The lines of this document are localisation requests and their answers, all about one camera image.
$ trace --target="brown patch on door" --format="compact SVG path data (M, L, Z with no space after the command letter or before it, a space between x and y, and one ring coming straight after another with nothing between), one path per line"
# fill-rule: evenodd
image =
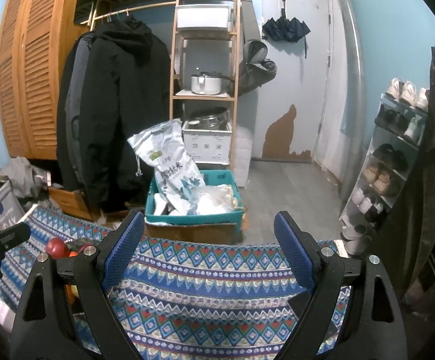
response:
M262 145L262 158L296 162L311 161L310 150L303 151L301 154L296 154L295 151L289 153L293 141L296 116L296 107L291 105L288 112L269 126Z

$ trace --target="wooden wardrobe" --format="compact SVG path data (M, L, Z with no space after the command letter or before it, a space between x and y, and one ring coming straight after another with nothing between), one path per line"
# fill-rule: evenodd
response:
M0 114L11 157L56 159L65 59L80 34L77 0L7 0L0 30Z

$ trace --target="white door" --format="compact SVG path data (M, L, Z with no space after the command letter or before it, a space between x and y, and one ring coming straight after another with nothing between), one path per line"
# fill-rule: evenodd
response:
M277 20L282 0L262 0L264 21ZM277 65L274 80L258 93L253 157L310 161L324 106L329 58L329 1L286 0L286 17L305 21L305 41L264 40Z

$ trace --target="dark curtain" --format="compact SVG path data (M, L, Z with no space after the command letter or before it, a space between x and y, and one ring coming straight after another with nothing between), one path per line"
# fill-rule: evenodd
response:
M383 261L400 299L435 244L435 48L430 67L427 124L415 166L367 254Z

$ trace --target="cooking pot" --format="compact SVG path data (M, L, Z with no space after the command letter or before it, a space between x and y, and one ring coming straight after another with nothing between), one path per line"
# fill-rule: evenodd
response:
M190 115L189 125L202 130L226 130L228 109L214 107L204 111L196 111Z
M230 78L216 72L193 74L190 78L190 90L196 95L219 95L223 90L227 90L223 87L223 81L230 81Z

